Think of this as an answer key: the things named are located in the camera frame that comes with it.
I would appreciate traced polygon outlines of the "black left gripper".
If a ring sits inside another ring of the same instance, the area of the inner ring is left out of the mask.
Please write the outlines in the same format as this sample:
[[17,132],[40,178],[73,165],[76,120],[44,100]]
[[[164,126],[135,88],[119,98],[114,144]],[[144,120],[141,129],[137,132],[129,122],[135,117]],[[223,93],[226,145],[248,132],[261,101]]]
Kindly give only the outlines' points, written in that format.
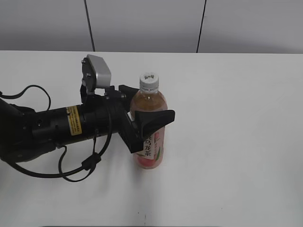
[[103,96],[87,94],[85,87],[80,87],[82,104],[80,105],[80,122],[82,136],[96,136],[118,133],[131,153],[143,149],[143,140],[166,125],[174,122],[175,111],[155,112],[135,111],[135,123],[128,113],[130,102],[139,91],[138,88],[119,85],[105,89]]

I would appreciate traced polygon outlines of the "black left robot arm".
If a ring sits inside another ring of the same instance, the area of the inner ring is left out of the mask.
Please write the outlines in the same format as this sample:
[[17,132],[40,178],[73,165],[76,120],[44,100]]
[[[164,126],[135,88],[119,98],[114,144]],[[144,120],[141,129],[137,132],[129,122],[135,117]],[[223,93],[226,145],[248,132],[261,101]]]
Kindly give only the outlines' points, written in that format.
[[107,88],[103,96],[81,93],[82,104],[36,112],[29,107],[0,103],[0,157],[27,162],[93,137],[118,133],[131,153],[143,149],[144,141],[175,119],[173,110],[135,112],[130,102],[137,89],[120,85]]

